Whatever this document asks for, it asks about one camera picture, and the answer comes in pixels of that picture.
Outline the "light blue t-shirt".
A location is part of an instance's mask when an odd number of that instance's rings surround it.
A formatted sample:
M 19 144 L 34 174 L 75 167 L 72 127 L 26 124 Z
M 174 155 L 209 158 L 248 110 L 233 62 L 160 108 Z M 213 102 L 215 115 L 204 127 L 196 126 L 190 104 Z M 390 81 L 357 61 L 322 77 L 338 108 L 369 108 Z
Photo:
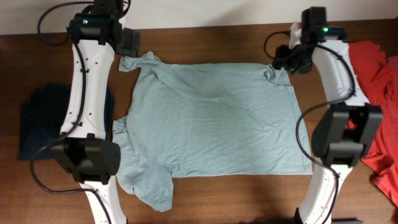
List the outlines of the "light blue t-shirt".
M 261 63 L 163 63 L 152 52 L 123 57 L 140 74 L 127 115 L 113 123 L 121 188 L 159 212 L 172 208 L 173 179 L 310 175 L 307 130 L 285 70 Z

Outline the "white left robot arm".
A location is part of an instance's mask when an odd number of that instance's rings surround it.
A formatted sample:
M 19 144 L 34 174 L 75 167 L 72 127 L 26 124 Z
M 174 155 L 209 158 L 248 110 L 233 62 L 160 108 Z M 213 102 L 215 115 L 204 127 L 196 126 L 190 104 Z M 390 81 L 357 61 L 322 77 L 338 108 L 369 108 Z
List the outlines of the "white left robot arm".
M 116 188 L 121 150 L 108 138 L 105 107 L 115 55 L 137 55 L 140 35 L 124 27 L 129 6 L 122 0 L 93 1 L 68 26 L 72 88 L 61 138 L 50 151 L 86 193 L 95 223 L 127 223 Z

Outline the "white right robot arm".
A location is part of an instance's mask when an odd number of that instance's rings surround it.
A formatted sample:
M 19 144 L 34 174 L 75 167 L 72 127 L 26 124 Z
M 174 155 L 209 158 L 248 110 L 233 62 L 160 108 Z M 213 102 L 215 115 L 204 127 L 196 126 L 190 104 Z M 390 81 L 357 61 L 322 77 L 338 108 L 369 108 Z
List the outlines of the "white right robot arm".
M 382 120 L 380 106 L 370 104 L 360 89 L 349 59 L 348 36 L 341 27 L 329 26 L 325 7 L 302 12 L 300 23 L 286 32 L 288 45 L 275 51 L 272 66 L 291 74 L 307 73 L 316 66 L 326 102 L 304 111 L 297 120 L 321 107 L 327 110 L 312 135 L 312 152 L 305 156 L 315 164 L 307 195 L 294 217 L 286 223 L 333 223 L 336 198 L 353 167 L 371 147 Z

